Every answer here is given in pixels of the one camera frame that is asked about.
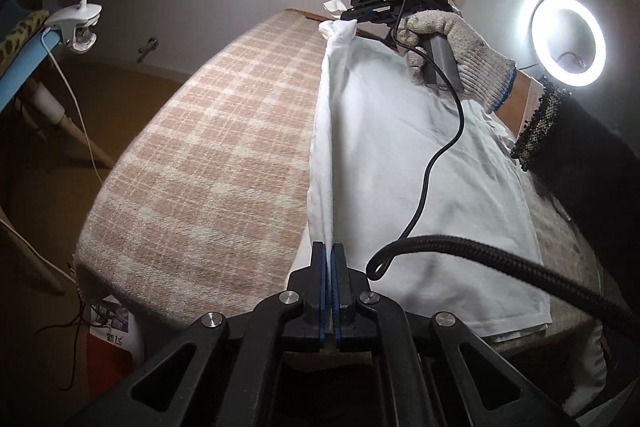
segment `black sleeve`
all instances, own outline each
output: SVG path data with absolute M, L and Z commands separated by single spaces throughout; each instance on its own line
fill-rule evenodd
M 633 151 L 549 83 L 511 155 L 558 198 L 640 312 L 640 160 Z

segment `beige checkered fabric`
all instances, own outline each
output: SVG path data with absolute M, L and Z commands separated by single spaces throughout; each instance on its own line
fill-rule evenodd
M 295 12 L 212 58 L 119 159 L 79 237 L 85 298 L 184 326 L 282 290 L 306 222 L 325 41 Z

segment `wooden chair leg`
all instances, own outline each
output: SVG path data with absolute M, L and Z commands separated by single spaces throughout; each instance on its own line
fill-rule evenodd
M 78 126 L 73 123 L 73 121 L 67 115 L 62 117 L 62 120 L 60 120 L 58 126 L 60 127 L 60 129 L 63 129 L 67 134 L 69 134 L 69 136 L 72 136 L 73 138 L 78 140 L 88 149 L 84 132 L 82 132 L 82 129 L 78 128 Z M 111 159 L 111 156 L 100 149 L 93 140 L 89 139 L 89 143 L 91 144 L 91 152 L 94 154 L 94 158 L 108 169 L 113 169 L 115 162 L 113 161 L 113 159 Z
M 6 217 L 2 208 L 0 208 L 0 219 L 15 230 L 15 227 L 11 224 L 9 218 Z M 44 291 L 52 295 L 64 295 L 65 289 L 62 287 L 62 284 L 60 284 L 60 281 L 53 276 L 49 267 L 47 267 L 46 264 L 44 264 L 43 261 L 34 254 L 31 249 L 17 237 L 17 235 L 15 235 L 15 233 L 7 230 L 6 227 L 2 225 L 0 225 L 0 227 L 2 227 L 5 233 L 9 236 L 9 239 L 11 239 L 11 242 L 15 245 L 18 252 L 20 252 L 23 259 L 27 261 L 28 265 L 34 270 L 34 272 L 36 272 L 38 281 L 44 284 Z
M 47 88 L 42 85 L 42 83 L 29 77 L 24 83 L 23 92 L 25 93 L 25 96 L 30 99 L 30 102 L 33 103 L 33 106 L 47 117 L 53 125 L 59 126 L 69 136 L 72 136 L 83 146 L 89 149 L 84 132 L 82 132 L 82 130 L 78 128 L 78 126 L 65 114 L 64 108 L 47 90 Z M 108 169 L 113 169 L 113 166 L 115 165 L 113 159 L 106 152 L 100 149 L 91 139 L 89 139 L 89 144 L 91 144 L 91 152 L 94 154 L 95 159 Z
M 27 124 L 27 127 L 33 129 L 36 132 L 38 138 L 46 142 L 47 137 L 44 136 L 44 133 L 38 128 L 38 124 L 33 121 L 33 118 L 31 118 L 31 115 L 27 111 L 27 108 L 24 107 L 24 104 L 18 98 L 14 99 L 14 107 L 15 110 L 22 115 L 22 119 L 24 120 L 24 123 Z

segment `white knit glove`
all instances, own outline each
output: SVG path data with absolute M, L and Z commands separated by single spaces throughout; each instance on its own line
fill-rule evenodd
M 400 23 L 398 40 L 424 51 L 418 46 L 419 36 L 436 32 L 449 41 L 465 94 L 481 103 L 487 112 L 498 109 L 511 92 L 515 61 L 492 50 L 462 17 L 451 12 L 428 10 L 405 17 Z M 407 52 L 405 61 L 412 82 L 422 84 L 425 60 Z

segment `floor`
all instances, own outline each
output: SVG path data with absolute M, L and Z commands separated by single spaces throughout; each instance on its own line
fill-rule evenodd
M 148 74 L 66 60 L 62 64 L 84 116 L 89 136 L 117 158 L 179 84 Z M 68 92 L 49 65 L 34 74 L 79 123 Z M 0 204 L 15 228 L 46 258 L 66 269 L 76 240 L 100 188 L 88 154 L 55 128 L 39 140 L 19 115 L 0 116 Z M 108 170 L 100 171 L 102 177 Z M 0 250 L 11 259 L 12 245 L 0 234 Z M 78 313 L 78 297 L 68 283 L 63 297 L 43 295 L 17 281 L 10 262 L 0 271 L 0 415 L 17 426 L 62 425 L 88 400 L 82 328 L 74 386 L 64 393 L 72 370 L 75 328 L 46 330 Z

